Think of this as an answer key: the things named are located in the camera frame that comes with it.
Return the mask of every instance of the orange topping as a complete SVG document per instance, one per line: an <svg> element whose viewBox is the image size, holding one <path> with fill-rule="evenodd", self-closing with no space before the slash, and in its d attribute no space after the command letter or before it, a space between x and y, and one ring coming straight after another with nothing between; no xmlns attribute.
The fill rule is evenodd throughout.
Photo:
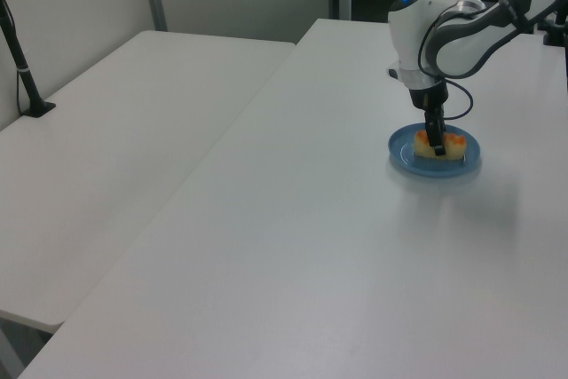
<svg viewBox="0 0 568 379"><path fill-rule="evenodd" d="M429 144L428 142L428 134L426 133L426 130L418 130L416 132L416 137L418 139L420 139L424 144Z"/></svg>
<svg viewBox="0 0 568 379"><path fill-rule="evenodd" d="M429 145L428 134L426 130L418 130L416 132L416 137L421 140L422 143ZM464 135L456 135L455 133L445 133L444 134L444 144L451 142L457 146L465 146L466 140Z"/></svg>

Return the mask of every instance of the food item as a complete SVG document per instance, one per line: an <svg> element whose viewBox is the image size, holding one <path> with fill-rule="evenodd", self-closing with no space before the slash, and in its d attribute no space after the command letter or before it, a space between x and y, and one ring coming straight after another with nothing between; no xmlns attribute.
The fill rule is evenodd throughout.
<svg viewBox="0 0 568 379"><path fill-rule="evenodd" d="M461 160L465 155L468 143L463 135L455 133L444 134L444 148L446 155L436 155L434 148L430 146L426 130L418 130L414 135L414 154L421 157L438 160Z"/></svg>

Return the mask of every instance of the blue plate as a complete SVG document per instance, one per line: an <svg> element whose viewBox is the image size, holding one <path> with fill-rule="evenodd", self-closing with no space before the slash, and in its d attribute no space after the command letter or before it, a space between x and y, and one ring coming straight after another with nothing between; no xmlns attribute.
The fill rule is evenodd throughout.
<svg viewBox="0 0 568 379"><path fill-rule="evenodd" d="M457 177L477 169L481 160L478 142L468 132L455 126L446 125L446 131L464 135L468 141L462 160L443 161L414 155L414 134L423 129L424 123L410 124L397 130L390 137L390 155L402 169L432 178Z"/></svg>

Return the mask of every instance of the white tabletop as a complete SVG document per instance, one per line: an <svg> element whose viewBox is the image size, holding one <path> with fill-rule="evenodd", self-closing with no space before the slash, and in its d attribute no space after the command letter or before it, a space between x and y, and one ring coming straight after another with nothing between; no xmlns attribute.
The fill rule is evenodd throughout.
<svg viewBox="0 0 568 379"><path fill-rule="evenodd" d="M0 132L0 316L65 321L293 47L141 33Z"/></svg>
<svg viewBox="0 0 568 379"><path fill-rule="evenodd" d="M422 119L395 58L318 21L22 379L564 377L564 51L464 81L483 165L450 180L389 160Z"/></svg>

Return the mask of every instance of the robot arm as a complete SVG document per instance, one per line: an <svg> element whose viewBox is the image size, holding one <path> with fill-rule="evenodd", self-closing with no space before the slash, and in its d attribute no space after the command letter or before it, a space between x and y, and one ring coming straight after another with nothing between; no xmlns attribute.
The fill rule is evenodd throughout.
<svg viewBox="0 0 568 379"><path fill-rule="evenodd" d="M425 111L436 154L445 153L445 78L474 75L505 43L566 5L568 0L500 0L486 9L479 0L395 2L389 23L398 64L389 74L405 84L414 106Z"/></svg>

